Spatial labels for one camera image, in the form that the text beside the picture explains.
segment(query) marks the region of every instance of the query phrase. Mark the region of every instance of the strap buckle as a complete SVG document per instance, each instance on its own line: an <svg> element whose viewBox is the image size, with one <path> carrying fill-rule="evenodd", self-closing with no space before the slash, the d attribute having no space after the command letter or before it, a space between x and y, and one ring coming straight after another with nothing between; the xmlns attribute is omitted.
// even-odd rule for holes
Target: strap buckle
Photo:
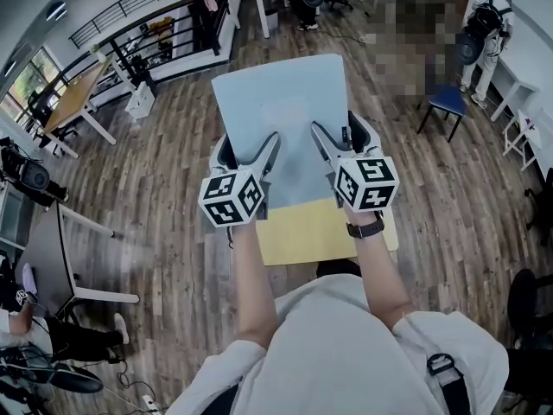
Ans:
<svg viewBox="0 0 553 415"><path fill-rule="evenodd" d="M433 377L449 369L455 369L455 361L449 354L434 354L426 361L426 368Z"/></svg>

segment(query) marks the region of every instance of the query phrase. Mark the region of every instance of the window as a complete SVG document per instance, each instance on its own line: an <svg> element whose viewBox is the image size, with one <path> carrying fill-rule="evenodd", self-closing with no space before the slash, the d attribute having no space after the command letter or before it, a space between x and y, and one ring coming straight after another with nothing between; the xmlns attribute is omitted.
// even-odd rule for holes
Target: window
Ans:
<svg viewBox="0 0 553 415"><path fill-rule="evenodd" d="M59 72L60 69L55 65L46 50L40 48L27 66L17 76L16 81L14 81L8 93L0 102L0 108L22 128L31 131L33 129L33 122L29 122L29 110L27 105L29 95L33 91L40 93ZM58 82L48 104L54 108L65 90L66 85L63 81Z"/></svg>

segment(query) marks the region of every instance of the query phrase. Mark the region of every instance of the white t-shirt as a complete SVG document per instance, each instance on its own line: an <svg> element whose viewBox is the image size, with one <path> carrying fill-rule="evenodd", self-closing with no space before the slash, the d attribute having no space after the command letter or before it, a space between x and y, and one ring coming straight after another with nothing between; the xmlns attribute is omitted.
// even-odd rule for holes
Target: white t-shirt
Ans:
<svg viewBox="0 0 553 415"><path fill-rule="evenodd" d="M487 2L489 0L474 0L473 3L473 10L476 10L481 4ZM507 8L511 8L511 4L508 0L492 0L493 7L500 11L500 10L506 10ZM511 28L515 24L515 13L514 12L507 12L503 15L503 30L507 30L507 25L509 25ZM490 33L490 35L487 37L488 39L495 37L498 34L498 30L495 29Z"/></svg>
<svg viewBox="0 0 553 415"><path fill-rule="evenodd" d="M390 332L369 313L352 275L319 278L276 300L282 323L269 350L233 342L208 357L167 415L200 415L240 386L232 414L447 414L432 354L450 354L464 374L473 415L489 415L508 375L505 349L454 312L414 312Z"/></svg>
<svg viewBox="0 0 553 415"><path fill-rule="evenodd" d="M33 324L30 331L25 335L14 335L10 333L10 313L0 309L0 348L20 348L33 343L44 354L52 354L52 341L48 334L48 326L44 318L33 317Z"/></svg>

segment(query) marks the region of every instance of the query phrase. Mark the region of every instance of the ceiling light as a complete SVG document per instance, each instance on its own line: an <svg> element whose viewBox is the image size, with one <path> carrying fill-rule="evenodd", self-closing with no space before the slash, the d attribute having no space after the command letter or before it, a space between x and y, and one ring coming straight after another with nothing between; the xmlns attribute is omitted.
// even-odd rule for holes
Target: ceiling light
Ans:
<svg viewBox="0 0 553 415"><path fill-rule="evenodd" d="M60 14L58 14L58 16L55 18L55 21L57 22L58 20L60 20L66 13L67 10L63 10L62 12L60 12Z"/></svg>
<svg viewBox="0 0 553 415"><path fill-rule="evenodd" d="M6 66L3 67L3 76L7 77L8 74L16 67L16 61L10 60L6 63Z"/></svg>
<svg viewBox="0 0 553 415"><path fill-rule="evenodd" d="M66 4L64 2L52 3L50 8L48 9L48 12L46 13L46 20L51 20L52 18L60 14L60 12L62 12L65 7Z"/></svg>

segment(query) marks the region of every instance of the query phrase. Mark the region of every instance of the power strip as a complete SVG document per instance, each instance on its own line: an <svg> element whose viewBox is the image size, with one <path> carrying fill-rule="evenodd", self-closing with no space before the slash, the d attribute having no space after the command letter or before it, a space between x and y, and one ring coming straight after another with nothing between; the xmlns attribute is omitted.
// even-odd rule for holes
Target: power strip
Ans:
<svg viewBox="0 0 553 415"><path fill-rule="evenodd" d="M154 415L162 415L162 413L159 410L159 406L157 405L157 403L154 401L152 397L150 397L146 393L145 395L142 396L142 399L144 400L144 403L148 407L148 410L150 411L150 413Z"/></svg>

